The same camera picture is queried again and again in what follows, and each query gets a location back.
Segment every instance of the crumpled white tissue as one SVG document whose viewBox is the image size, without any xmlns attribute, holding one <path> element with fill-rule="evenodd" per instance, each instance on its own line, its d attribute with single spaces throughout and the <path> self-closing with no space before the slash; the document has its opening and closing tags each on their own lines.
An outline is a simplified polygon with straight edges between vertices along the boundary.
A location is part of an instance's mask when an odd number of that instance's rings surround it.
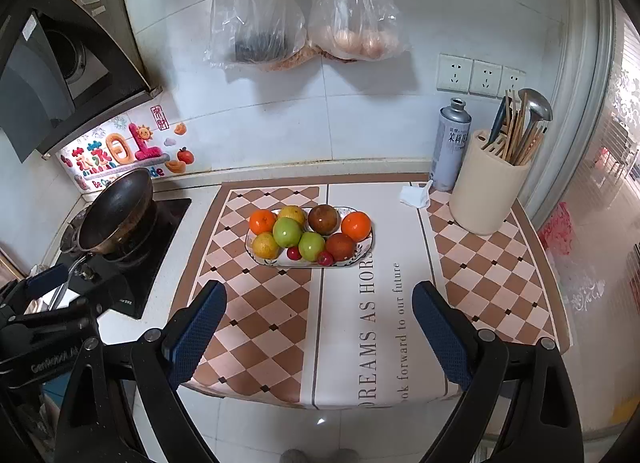
<svg viewBox="0 0 640 463">
<path fill-rule="evenodd" d="M 410 187 L 409 185 L 402 187 L 400 191 L 400 201 L 405 205 L 415 208 L 426 208 L 430 205 L 429 189 L 432 180 L 427 182 L 424 187 Z"/>
</svg>

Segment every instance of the electrical outlet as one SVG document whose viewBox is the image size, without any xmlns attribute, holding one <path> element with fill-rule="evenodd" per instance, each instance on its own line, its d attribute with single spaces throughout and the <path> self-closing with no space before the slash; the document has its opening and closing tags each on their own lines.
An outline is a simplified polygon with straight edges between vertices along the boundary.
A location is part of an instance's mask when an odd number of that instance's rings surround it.
<svg viewBox="0 0 640 463">
<path fill-rule="evenodd" d="M 470 58 L 441 54 L 438 60 L 436 89 L 466 93 L 469 90 L 473 63 Z"/>
<path fill-rule="evenodd" d="M 511 69 L 507 66 L 503 67 L 502 80 L 500 81 L 500 87 L 498 88 L 498 96 L 504 96 L 504 91 L 507 89 L 513 89 L 517 93 L 525 86 L 526 79 L 527 74 L 524 71 Z"/>
<path fill-rule="evenodd" d="M 484 96 L 496 96 L 498 94 L 498 85 L 500 85 L 501 73 L 502 66 L 474 60 L 469 92 L 484 94 Z"/>
</svg>

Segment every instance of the fruit plate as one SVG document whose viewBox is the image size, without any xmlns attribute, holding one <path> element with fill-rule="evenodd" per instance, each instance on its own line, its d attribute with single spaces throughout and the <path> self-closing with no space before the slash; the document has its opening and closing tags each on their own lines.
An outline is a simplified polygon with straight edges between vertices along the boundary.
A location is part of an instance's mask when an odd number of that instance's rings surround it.
<svg viewBox="0 0 640 463">
<path fill-rule="evenodd" d="M 352 212 L 355 212 L 355 208 L 350 207 L 334 207 L 338 211 L 338 215 L 340 216 L 340 222 L 338 222 L 338 227 L 335 232 L 340 231 L 340 223 L 342 219 Z M 302 211 L 305 213 L 305 216 L 308 217 L 309 211 L 311 208 L 302 208 Z M 274 210 L 274 214 L 279 214 L 280 210 Z M 313 232 L 313 230 L 309 227 L 308 221 L 305 220 L 305 226 L 303 229 L 304 232 Z M 364 241 L 356 243 L 356 251 L 350 259 L 346 261 L 338 261 L 331 266 L 320 266 L 318 263 L 312 263 L 311 261 L 306 261 L 305 259 L 300 259 L 299 261 L 292 261 L 289 257 L 287 257 L 287 249 L 280 249 L 280 255 L 277 256 L 276 259 L 261 259 L 257 255 L 254 254 L 254 249 L 252 249 L 251 245 L 254 242 L 255 234 L 249 230 L 244 238 L 244 247 L 246 248 L 247 253 L 251 258 L 263 266 L 273 266 L 274 268 L 343 268 L 344 266 L 351 266 L 357 263 L 365 253 L 369 252 L 373 245 L 373 228 Z"/>
</svg>

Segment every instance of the metal can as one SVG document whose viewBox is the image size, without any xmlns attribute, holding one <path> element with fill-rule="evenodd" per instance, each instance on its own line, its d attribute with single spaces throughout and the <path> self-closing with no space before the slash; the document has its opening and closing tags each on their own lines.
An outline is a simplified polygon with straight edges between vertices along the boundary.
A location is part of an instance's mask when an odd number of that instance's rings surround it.
<svg viewBox="0 0 640 463">
<path fill-rule="evenodd" d="M 452 98 L 450 106 L 440 109 L 436 149 L 431 161 L 431 179 L 436 190 L 451 190 L 458 179 L 471 126 L 471 116 L 465 106 L 464 100 Z"/>
</svg>

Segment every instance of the foot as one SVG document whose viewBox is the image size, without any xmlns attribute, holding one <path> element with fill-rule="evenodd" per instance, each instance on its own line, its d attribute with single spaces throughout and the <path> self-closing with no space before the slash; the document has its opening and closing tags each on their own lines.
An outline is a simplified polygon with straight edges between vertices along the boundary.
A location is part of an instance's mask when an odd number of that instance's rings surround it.
<svg viewBox="0 0 640 463">
<path fill-rule="evenodd" d="M 309 459 L 304 452 L 292 449 L 280 456 L 280 463 L 309 463 Z"/>
<path fill-rule="evenodd" d="M 331 463 L 358 463 L 358 461 L 360 461 L 360 456 L 350 448 L 341 448 L 331 458 Z"/>
</svg>

